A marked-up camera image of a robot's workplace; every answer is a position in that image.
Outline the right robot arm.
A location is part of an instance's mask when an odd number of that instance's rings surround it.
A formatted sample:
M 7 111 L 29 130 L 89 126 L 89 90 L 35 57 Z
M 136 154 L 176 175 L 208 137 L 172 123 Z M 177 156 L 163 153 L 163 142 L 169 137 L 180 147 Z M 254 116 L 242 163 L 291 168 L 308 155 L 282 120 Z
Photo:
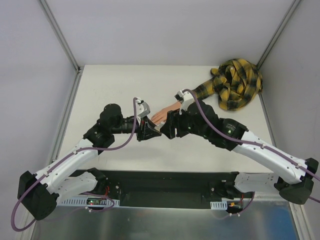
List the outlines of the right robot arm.
M 266 143 L 246 126 L 231 118 L 221 118 L 203 101 L 181 108 L 179 102 L 151 118 L 169 139 L 198 136 L 217 148 L 246 156 L 270 169 L 270 173 L 236 172 L 232 181 L 214 189 L 233 199 L 239 194 L 272 193 L 288 202 L 303 205 L 311 198 L 318 162 L 296 158 Z

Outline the nail polish bottle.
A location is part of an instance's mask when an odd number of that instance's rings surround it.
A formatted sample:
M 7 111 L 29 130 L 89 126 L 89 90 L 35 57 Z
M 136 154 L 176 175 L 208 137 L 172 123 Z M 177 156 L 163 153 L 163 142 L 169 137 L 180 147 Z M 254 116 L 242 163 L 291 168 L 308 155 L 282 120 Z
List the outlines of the nail polish bottle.
M 163 124 L 159 124 L 159 125 L 156 125 L 154 128 L 157 130 L 157 131 L 160 131 L 160 129 L 163 127 Z

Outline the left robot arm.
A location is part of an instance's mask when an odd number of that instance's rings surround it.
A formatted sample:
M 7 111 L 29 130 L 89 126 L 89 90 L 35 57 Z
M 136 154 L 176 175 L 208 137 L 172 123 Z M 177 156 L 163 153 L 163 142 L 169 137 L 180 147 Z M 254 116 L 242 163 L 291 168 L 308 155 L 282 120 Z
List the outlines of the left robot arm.
M 133 116 L 124 118 L 121 107 L 108 104 L 100 113 L 96 123 L 65 156 L 57 159 L 36 173 L 24 172 L 19 178 L 18 201 L 35 220 L 48 217 L 58 204 L 77 194 L 92 191 L 99 195 L 105 191 L 104 175 L 92 168 L 78 177 L 70 177 L 79 167 L 104 151 L 115 151 L 111 145 L 115 134 L 129 134 L 143 141 L 158 137 L 148 119 L 149 105 L 141 99 L 133 100 Z

